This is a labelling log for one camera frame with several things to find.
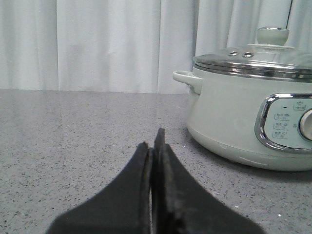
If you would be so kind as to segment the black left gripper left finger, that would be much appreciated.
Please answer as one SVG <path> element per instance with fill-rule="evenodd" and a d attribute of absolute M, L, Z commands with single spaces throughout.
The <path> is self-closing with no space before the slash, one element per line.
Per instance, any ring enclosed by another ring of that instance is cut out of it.
<path fill-rule="evenodd" d="M 153 150 L 140 143 L 132 158 L 98 194 L 59 215 L 49 234 L 148 234 Z"/>

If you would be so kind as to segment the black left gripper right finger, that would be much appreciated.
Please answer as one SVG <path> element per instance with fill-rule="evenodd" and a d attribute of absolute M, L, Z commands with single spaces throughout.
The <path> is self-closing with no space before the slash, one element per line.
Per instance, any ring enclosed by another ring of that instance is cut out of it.
<path fill-rule="evenodd" d="M 152 170 L 155 234 L 262 234 L 264 230 L 207 192 L 178 160 L 160 128 Z"/>

